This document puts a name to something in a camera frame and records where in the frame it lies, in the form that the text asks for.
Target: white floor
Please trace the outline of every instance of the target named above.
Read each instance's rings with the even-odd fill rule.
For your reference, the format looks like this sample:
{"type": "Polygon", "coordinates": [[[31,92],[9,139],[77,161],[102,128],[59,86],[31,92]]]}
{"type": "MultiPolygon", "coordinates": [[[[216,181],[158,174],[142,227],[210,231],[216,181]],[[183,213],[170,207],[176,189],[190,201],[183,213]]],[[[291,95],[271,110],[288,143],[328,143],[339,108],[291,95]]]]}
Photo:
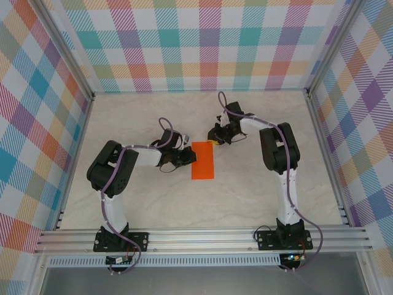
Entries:
{"type": "MultiPolygon", "coordinates": [[[[341,224],[313,125],[300,91],[226,92],[244,112],[274,123],[288,122],[299,145],[297,192],[300,211],[318,224],[341,224]]],[[[216,92],[98,95],[80,153],[62,229],[97,229],[100,201],[86,172],[108,140],[149,144],[161,137],[158,118],[192,141],[206,141],[222,112],[216,92]]],[[[275,225],[278,210],[274,172],[262,160],[258,136],[214,146],[213,180],[191,180],[191,166],[173,173],[135,169],[124,192],[131,228],[242,227],[275,225]]]]}

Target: metal frame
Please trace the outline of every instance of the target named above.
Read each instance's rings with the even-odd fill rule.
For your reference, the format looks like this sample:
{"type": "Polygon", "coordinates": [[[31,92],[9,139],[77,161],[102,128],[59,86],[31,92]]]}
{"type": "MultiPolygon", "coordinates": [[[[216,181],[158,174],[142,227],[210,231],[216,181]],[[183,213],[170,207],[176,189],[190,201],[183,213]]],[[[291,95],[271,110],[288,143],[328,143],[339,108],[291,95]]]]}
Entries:
{"type": "MultiPolygon", "coordinates": [[[[40,19],[42,20],[46,30],[49,32],[50,37],[53,39],[53,42],[63,56],[64,60],[66,60],[66,63],[74,77],[77,79],[78,84],[83,88],[84,92],[90,97],[91,100],[87,111],[86,121],[82,129],[80,141],[76,150],[75,161],[71,167],[68,183],[66,185],[66,191],[60,206],[59,218],[55,221],[56,224],[53,225],[53,228],[58,229],[60,228],[61,216],[66,206],[69,190],[71,188],[72,179],[76,169],[77,159],[80,154],[83,138],[85,136],[88,120],[93,107],[93,91],[86,81],[85,76],[81,72],[79,65],[75,61],[71,50],[67,46],[61,32],[59,32],[57,29],[46,6],[42,3],[41,0],[29,0],[29,2],[37,12],[38,16],[40,16],[40,19]]],[[[329,69],[335,55],[341,48],[341,45],[348,35],[349,30],[351,29],[358,14],[362,11],[362,8],[366,2],[366,0],[360,0],[353,1],[351,4],[349,12],[343,24],[340,26],[338,34],[334,38],[326,57],[322,61],[315,78],[311,83],[311,87],[308,92],[310,95],[305,92],[305,98],[343,221],[343,225],[339,226],[322,226],[322,230],[324,232],[324,246],[322,248],[322,252],[356,252],[370,294],[384,294],[381,292],[381,289],[378,286],[378,281],[375,275],[375,266],[373,265],[374,262],[370,257],[370,255],[372,255],[372,243],[368,239],[365,229],[362,227],[349,226],[349,224],[354,224],[353,218],[350,214],[347,214],[348,211],[346,212],[345,210],[345,208],[348,209],[349,207],[345,198],[343,197],[343,190],[340,186],[337,173],[334,169],[333,160],[329,153],[328,145],[321,129],[321,122],[319,121],[315,104],[312,100],[312,93],[322,82],[323,77],[329,69]]],[[[315,252],[320,242],[319,232],[312,227],[307,229],[310,230],[314,242],[314,249],[310,250],[309,252],[315,252]]],[[[143,254],[143,257],[146,258],[146,262],[141,263],[140,266],[151,266],[148,265],[150,263],[150,260],[148,259],[150,258],[168,259],[175,257],[187,259],[190,257],[216,258],[217,256],[225,256],[226,258],[229,258],[230,261],[232,259],[232,265],[234,265],[233,259],[236,258],[265,258],[264,261],[266,262],[268,259],[267,257],[273,258],[277,257],[277,255],[281,253],[289,252],[258,251],[257,242],[255,242],[252,237],[254,230],[254,228],[239,228],[139,229],[132,231],[147,231],[150,233],[149,248],[148,251],[143,254]]],[[[102,258],[104,255],[125,254],[93,252],[92,248],[95,242],[96,231],[97,230],[55,230],[43,232],[36,249],[36,268],[34,271],[33,280],[29,286],[28,294],[40,293],[47,268],[59,267],[59,264],[56,264],[56,262],[59,260],[61,263],[64,263],[64,261],[67,262],[67,265],[71,267],[90,267],[92,259],[94,259],[94,261],[99,261],[99,263],[95,264],[95,267],[104,267],[104,264],[102,264],[102,258]]],[[[225,262],[225,265],[231,265],[230,263],[231,262],[225,262]]],[[[264,265],[262,264],[263,261],[261,262],[261,260],[257,262],[255,262],[255,260],[253,262],[247,261],[247,263],[257,263],[256,265],[264,265]]],[[[160,264],[161,266],[173,266],[167,264],[166,260],[165,263],[161,263],[160,260],[160,264]]]]}
{"type": "Polygon", "coordinates": [[[71,164],[71,169],[69,171],[64,194],[63,194],[63,197],[61,198],[60,207],[58,209],[59,211],[56,213],[57,218],[53,220],[53,223],[51,225],[51,228],[54,230],[60,228],[60,225],[58,224],[58,222],[59,222],[60,216],[64,213],[64,210],[67,205],[69,191],[71,190],[72,181],[74,180],[76,166],[77,166],[79,156],[80,156],[80,150],[82,149],[83,141],[84,141],[84,138],[86,135],[87,125],[90,120],[91,111],[93,110],[93,105],[94,105],[94,97],[93,97],[93,100],[91,100],[91,102],[89,102],[89,104],[88,104],[84,126],[82,127],[82,132],[80,134],[80,138],[79,138],[79,141],[78,141],[78,144],[76,147],[74,160],[72,161],[72,164],[71,164]]]}
{"type": "Polygon", "coordinates": [[[79,87],[92,101],[94,97],[94,91],[91,89],[89,83],[87,82],[85,75],[80,69],[78,63],[76,62],[71,52],[71,49],[68,47],[62,33],[59,31],[55,22],[53,21],[53,18],[50,15],[47,7],[45,6],[45,4],[42,3],[41,0],[29,0],[29,3],[36,12],[45,29],[47,30],[52,42],[56,46],[60,55],[66,62],[71,74],[75,77],[79,87]]]}
{"type": "Polygon", "coordinates": [[[353,0],[351,6],[348,9],[348,12],[338,29],[333,41],[329,47],[329,50],[322,60],[321,64],[319,65],[317,72],[315,73],[314,79],[311,81],[309,87],[309,93],[314,93],[315,90],[318,88],[319,84],[324,79],[327,71],[330,68],[336,54],[341,49],[341,46],[344,44],[346,37],[349,34],[353,24],[356,21],[356,18],[359,16],[361,11],[363,10],[364,5],[366,4],[367,0],[353,0]]]}

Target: plaid backdrop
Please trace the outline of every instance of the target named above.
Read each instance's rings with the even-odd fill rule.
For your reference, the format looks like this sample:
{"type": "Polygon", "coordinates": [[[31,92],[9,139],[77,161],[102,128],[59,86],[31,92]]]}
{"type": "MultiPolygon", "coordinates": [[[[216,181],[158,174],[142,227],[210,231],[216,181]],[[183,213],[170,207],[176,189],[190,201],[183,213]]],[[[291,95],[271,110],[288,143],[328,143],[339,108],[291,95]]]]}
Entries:
{"type": "Polygon", "coordinates": [[[322,31],[334,22],[330,13],[344,3],[61,0],[82,61],[64,19],[45,1],[87,78],[105,92],[302,89],[322,31]]]}
{"type": "Polygon", "coordinates": [[[316,92],[346,200],[393,289],[393,0],[369,0],[316,92]]]}
{"type": "Polygon", "coordinates": [[[27,0],[0,0],[0,294],[20,294],[88,100],[27,0]]]}

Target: black mounting plate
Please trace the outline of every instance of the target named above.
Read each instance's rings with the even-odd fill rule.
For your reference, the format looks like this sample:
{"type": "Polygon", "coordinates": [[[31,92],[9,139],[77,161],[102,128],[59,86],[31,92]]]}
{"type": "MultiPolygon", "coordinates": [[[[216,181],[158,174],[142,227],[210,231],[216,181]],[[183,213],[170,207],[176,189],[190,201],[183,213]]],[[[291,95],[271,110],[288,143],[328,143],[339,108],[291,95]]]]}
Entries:
{"type": "Polygon", "coordinates": [[[313,249],[313,241],[308,230],[304,231],[304,234],[298,240],[294,240],[288,243],[288,246],[283,247],[276,235],[275,230],[259,230],[256,235],[258,241],[258,250],[303,250],[303,245],[299,242],[301,240],[305,244],[306,250],[313,249]]]}
{"type": "MultiPolygon", "coordinates": [[[[96,241],[102,241],[104,237],[102,237],[102,231],[99,230],[96,234],[96,241]]],[[[147,246],[149,244],[149,233],[148,232],[127,232],[122,233],[126,238],[129,238],[131,241],[134,241],[141,247],[142,252],[147,251],[147,246]]],[[[93,251],[94,252],[127,252],[129,243],[124,243],[122,247],[119,247],[119,244],[116,244],[116,247],[111,247],[105,243],[94,244],[93,251]]],[[[138,252],[138,249],[135,246],[132,246],[135,251],[138,252]]],[[[129,252],[132,253],[134,250],[130,247],[129,252]]]]}

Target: aluminum rail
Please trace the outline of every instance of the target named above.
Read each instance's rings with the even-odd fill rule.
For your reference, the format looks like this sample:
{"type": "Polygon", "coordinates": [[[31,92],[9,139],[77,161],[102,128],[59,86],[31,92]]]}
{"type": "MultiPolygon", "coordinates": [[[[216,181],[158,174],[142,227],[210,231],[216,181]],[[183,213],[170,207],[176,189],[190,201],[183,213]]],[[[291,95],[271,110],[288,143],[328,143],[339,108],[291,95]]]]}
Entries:
{"type": "MultiPolygon", "coordinates": [[[[363,227],[322,226],[324,245],[322,252],[371,251],[372,244],[363,227]]],[[[316,251],[319,232],[307,228],[316,251]]],[[[233,253],[289,253],[293,251],[258,251],[253,240],[254,228],[239,229],[138,229],[132,232],[148,232],[149,246],[143,255],[155,254],[233,254],[233,253]]],[[[42,232],[36,248],[39,255],[102,255],[93,252],[97,230],[56,230],[42,232]]]]}

